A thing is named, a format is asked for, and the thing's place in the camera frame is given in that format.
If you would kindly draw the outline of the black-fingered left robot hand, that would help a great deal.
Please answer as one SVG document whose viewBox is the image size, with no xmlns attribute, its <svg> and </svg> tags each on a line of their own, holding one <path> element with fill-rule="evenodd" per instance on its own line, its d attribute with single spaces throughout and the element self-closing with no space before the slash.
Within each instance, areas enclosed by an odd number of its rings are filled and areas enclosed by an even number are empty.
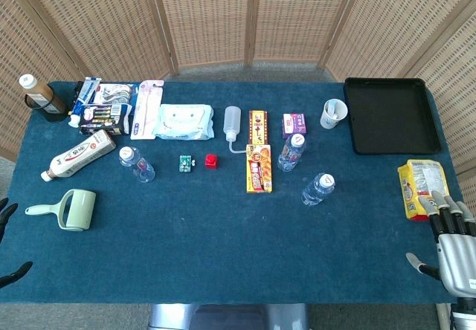
<svg viewBox="0 0 476 330">
<path fill-rule="evenodd" d="M 8 202 L 9 202 L 8 198 L 3 198 L 1 200 L 0 241 L 2 241 L 4 237 L 4 232 L 10 217 L 16 212 L 18 207 L 17 203 L 13 203 L 10 206 L 8 206 L 7 205 Z M 32 268 L 32 266 L 33 266 L 33 262 L 28 261 L 28 262 L 25 262 L 23 265 L 21 265 L 19 269 L 14 271 L 13 273 L 2 276 L 0 281 L 0 288 L 4 288 L 10 284 L 13 284 L 19 281 L 28 273 L 28 271 Z"/>
</svg>

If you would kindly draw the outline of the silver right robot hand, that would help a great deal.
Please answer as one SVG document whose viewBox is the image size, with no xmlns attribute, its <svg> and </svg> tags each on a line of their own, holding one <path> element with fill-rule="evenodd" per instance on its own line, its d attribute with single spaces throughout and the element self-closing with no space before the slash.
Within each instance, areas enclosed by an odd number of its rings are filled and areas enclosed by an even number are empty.
<svg viewBox="0 0 476 330">
<path fill-rule="evenodd" d="M 431 193 L 433 201 L 419 196 L 434 234 L 438 267 L 432 267 L 406 253 L 406 259 L 419 273 L 441 281 L 452 296 L 475 297 L 475 215 L 462 202 L 437 191 Z"/>
</svg>

